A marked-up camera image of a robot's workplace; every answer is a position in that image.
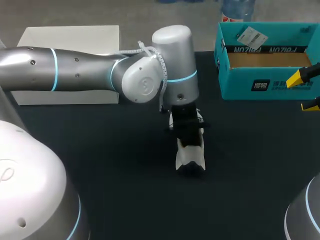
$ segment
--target black tabletop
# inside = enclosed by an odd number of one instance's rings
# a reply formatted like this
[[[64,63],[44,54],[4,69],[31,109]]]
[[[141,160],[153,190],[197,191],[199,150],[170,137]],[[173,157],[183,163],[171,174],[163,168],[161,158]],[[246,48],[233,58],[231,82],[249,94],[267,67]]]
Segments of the black tabletop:
[[[284,240],[288,205],[320,172],[320,113],[297,101],[224,101],[196,53],[206,172],[175,170],[169,115],[148,104],[20,106],[65,164],[93,240]]]

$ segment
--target logo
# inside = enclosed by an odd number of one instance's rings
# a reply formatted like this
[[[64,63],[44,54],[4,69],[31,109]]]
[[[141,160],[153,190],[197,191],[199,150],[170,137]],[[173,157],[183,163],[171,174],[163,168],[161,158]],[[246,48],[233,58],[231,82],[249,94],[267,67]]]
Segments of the logo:
[[[219,75],[219,71],[220,71],[220,60],[219,57],[216,59],[216,72]]]
[[[12,179],[17,163],[10,159],[0,159],[0,184]]]
[[[224,52],[224,50],[226,48],[226,43],[225,43],[225,40],[223,38],[221,39],[221,48],[222,48],[222,52]]]
[[[270,84],[269,79],[259,79],[259,80],[254,80],[252,84],[251,91],[267,91],[268,87]]]

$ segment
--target white sticker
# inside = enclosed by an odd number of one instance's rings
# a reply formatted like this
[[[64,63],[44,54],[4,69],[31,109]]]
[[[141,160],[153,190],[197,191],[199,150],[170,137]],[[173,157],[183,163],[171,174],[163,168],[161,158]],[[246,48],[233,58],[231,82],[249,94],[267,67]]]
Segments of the white sticker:
[[[268,37],[266,35],[248,26],[248,28],[238,38],[238,42],[257,50],[267,41],[267,39]]]

